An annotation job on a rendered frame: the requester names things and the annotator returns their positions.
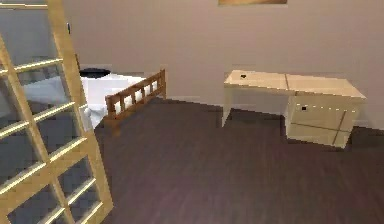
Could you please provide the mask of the black round cushion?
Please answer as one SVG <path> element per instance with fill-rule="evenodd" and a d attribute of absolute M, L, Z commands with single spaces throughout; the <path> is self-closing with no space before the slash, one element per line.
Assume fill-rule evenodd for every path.
<path fill-rule="evenodd" d="M 85 78 L 101 78 L 109 75 L 111 73 L 108 69 L 102 68 L 85 68 L 80 70 L 80 76 Z"/>

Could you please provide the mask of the white bed with wooden frame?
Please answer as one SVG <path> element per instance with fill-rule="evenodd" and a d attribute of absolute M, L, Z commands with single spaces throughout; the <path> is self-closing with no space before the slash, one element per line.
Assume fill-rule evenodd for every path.
<path fill-rule="evenodd" d="M 134 93 L 123 96 L 124 106 L 120 105 L 120 99 L 113 102 L 117 115 L 127 111 L 137 103 L 143 103 L 144 99 L 162 93 L 163 85 L 160 83 L 160 73 L 156 73 L 148 78 L 124 76 L 110 73 L 98 79 L 81 77 L 86 104 L 82 111 L 87 116 L 83 120 L 83 128 L 88 131 L 96 126 L 106 117 L 108 105 L 106 99 L 125 90 L 132 89 Z M 27 99 L 42 106 L 56 106 L 69 102 L 62 84 L 62 74 L 54 73 L 52 77 L 41 76 L 40 80 L 29 80 L 23 86 Z M 17 111 L 9 100 L 11 87 L 6 75 L 0 75 L 0 129 L 13 123 L 19 122 Z"/>

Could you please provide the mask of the light wood glazed door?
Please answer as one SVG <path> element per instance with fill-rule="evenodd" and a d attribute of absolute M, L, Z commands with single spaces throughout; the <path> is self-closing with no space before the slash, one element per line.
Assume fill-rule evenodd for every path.
<path fill-rule="evenodd" d="M 29 101 L 29 80 L 62 74 L 69 102 Z M 113 208 L 62 0 L 0 0 L 0 75 L 19 122 L 0 129 L 0 224 L 102 224 Z"/>

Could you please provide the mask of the light wood desk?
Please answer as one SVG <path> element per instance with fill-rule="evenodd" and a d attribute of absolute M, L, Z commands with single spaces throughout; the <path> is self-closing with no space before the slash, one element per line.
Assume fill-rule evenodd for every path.
<path fill-rule="evenodd" d="M 286 136 L 338 148 L 346 146 L 366 100 L 346 79 L 234 70 L 224 81 L 223 120 L 232 109 L 232 92 L 239 88 L 287 96 Z"/>

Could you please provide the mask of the framed orange wall picture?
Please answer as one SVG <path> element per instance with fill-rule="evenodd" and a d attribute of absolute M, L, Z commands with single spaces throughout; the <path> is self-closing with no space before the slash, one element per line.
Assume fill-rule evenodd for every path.
<path fill-rule="evenodd" d="M 254 5 L 254 4 L 276 4 L 286 5 L 289 0 L 218 0 L 219 5 Z"/>

